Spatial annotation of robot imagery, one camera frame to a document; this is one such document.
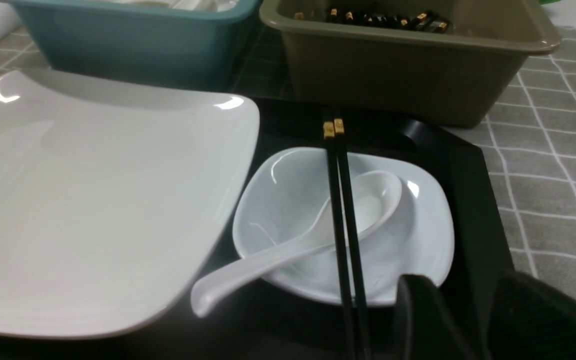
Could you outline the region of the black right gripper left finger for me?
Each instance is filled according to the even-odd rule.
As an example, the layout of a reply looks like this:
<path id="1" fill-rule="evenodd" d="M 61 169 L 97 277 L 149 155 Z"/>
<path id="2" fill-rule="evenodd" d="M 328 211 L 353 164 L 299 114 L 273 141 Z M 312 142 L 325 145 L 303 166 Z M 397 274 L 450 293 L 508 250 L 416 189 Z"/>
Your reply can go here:
<path id="1" fill-rule="evenodd" d="M 393 327 L 397 360 L 474 358 L 444 297 L 426 276 L 404 274 L 398 279 Z"/>

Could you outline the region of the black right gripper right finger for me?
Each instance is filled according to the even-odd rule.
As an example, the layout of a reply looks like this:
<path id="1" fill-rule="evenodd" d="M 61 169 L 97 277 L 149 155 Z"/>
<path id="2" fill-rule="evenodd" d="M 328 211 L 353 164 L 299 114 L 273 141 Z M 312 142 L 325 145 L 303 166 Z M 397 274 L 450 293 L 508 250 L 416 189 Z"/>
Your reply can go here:
<path id="1" fill-rule="evenodd" d="M 576 360 L 576 300 L 524 272 L 504 271 L 487 339 L 494 360 Z"/>

